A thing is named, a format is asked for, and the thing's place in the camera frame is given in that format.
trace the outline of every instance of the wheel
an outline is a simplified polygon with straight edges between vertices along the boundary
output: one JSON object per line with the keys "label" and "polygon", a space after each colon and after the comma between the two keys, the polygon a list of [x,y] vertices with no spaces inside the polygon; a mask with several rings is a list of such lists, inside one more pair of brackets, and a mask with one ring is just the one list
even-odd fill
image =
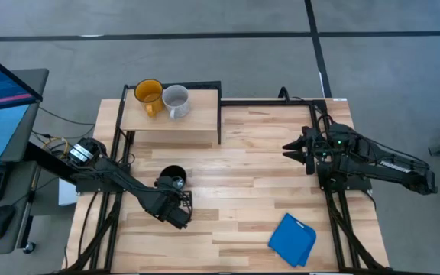
{"label": "wheel", "polygon": [[34,250],[35,250],[35,248],[36,248],[36,244],[35,243],[32,243],[32,242],[28,242],[27,243],[27,246],[25,246],[24,248],[23,248],[23,253],[25,253],[25,254],[30,254],[31,252],[33,252]]}

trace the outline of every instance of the concrete floor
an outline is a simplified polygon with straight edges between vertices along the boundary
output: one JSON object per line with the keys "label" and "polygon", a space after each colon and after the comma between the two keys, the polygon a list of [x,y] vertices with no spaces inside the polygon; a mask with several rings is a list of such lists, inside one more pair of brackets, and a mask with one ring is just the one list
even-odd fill
{"label": "concrete floor", "polygon": [[[440,31],[440,1],[312,0],[320,31]],[[303,0],[0,0],[0,36],[307,31]],[[323,38],[334,97],[348,98],[356,129],[428,161],[439,193],[420,196],[374,182],[377,214],[390,264],[440,273],[440,37]],[[94,121],[100,99],[148,77],[165,83],[221,80],[232,97],[320,97],[310,38],[0,42],[10,69],[46,67],[43,106],[77,121]],[[87,131],[39,113],[36,131],[73,136]],[[0,256],[0,274],[60,268],[72,212],[37,217],[31,255]],[[50,237],[49,231],[56,232]]]}

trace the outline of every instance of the wooden shelf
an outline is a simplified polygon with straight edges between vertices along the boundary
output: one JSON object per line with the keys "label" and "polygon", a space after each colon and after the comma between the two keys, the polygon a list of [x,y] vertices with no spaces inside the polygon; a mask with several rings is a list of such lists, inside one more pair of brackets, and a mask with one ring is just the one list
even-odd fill
{"label": "wooden shelf", "polygon": [[191,110],[184,118],[170,119],[169,112],[147,116],[141,103],[129,89],[125,100],[121,129],[123,131],[217,131],[218,91],[190,90]]}

